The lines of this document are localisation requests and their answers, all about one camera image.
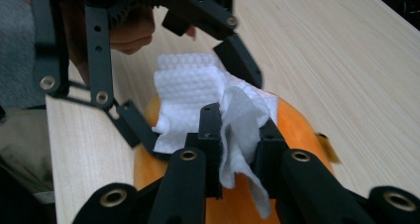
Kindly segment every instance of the human hand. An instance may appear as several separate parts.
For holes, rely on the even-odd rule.
[[[59,7],[64,23],[69,58],[76,66],[83,81],[89,83],[84,12],[73,0],[60,2]],[[126,55],[134,54],[143,46],[151,43],[154,31],[155,20],[152,9],[135,9],[122,26],[110,31],[110,47]],[[195,37],[195,28],[190,27],[186,34]]]

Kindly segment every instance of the wooden table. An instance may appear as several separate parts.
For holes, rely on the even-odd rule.
[[[264,89],[330,137],[343,186],[367,196],[390,184],[420,196],[420,33],[380,0],[236,3],[237,32]],[[158,25],[164,11],[156,11]],[[156,93],[159,54],[211,53],[217,44],[200,32],[194,42],[157,27],[137,54],[112,53],[117,98],[143,108]],[[97,188],[133,183],[134,153],[101,111],[47,101],[57,218],[69,223]]]

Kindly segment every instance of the orange object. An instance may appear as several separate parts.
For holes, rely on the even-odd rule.
[[[145,117],[155,126],[158,122],[160,100],[152,98],[145,110]],[[289,148],[302,149],[318,157],[326,168],[333,172],[321,144],[308,121],[294,107],[283,99],[278,99],[277,127]],[[136,149],[134,181],[141,189],[164,175],[167,162],[152,157],[143,146]],[[223,190],[223,199],[207,198],[206,223],[279,223],[275,213],[274,201],[271,202],[271,215],[262,220],[252,201],[248,180],[244,175],[237,175],[236,187]]]

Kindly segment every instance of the crumpled tissue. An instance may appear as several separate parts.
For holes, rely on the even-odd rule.
[[[235,186],[235,173],[245,174],[262,218],[270,213],[268,194],[249,164],[254,160],[259,128],[268,118],[276,122],[277,97],[231,75],[211,54],[160,55],[155,84],[160,98],[158,153],[182,149],[187,133],[197,133],[200,109],[218,102],[222,114],[223,155],[220,182]]]

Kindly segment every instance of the person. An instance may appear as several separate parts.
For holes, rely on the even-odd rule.
[[[31,5],[31,0],[23,1]],[[59,8],[62,14],[69,58],[76,66],[83,81],[88,84],[89,69],[84,13],[74,0],[59,2]],[[153,9],[134,9],[123,25],[110,31],[110,48],[126,55],[132,55],[152,42],[155,29]],[[195,37],[195,33],[195,28],[191,26],[186,35]],[[0,169],[3,170],[0,174],[7,175],[4,178],[13,178],[18,181],[30,193],[52,191],[53,171],[46,110],[9,107],[5,110],[6,115],[0,117]],[[0,193],[0,206],[3,206],[2,203],[10,203],[10,197],[13,199],[13,195]],[[0,211],[0,222],[2,222],[2,215],[7,214],[7,210],[9,209]]]
[[[67,47],[70,60],[77,67],[83,81],[89,82],[87,64],[86,30],[84,14],[74,0],[64,0],[59,3],[67,38]],[[110,31],[109,39],[111,49],[126,55],[136,53],[152,41],[155,31],[153,9],[138,8],[130,12],[126,22]],[[190,27],[186,35],[195,37],[194,27]]]

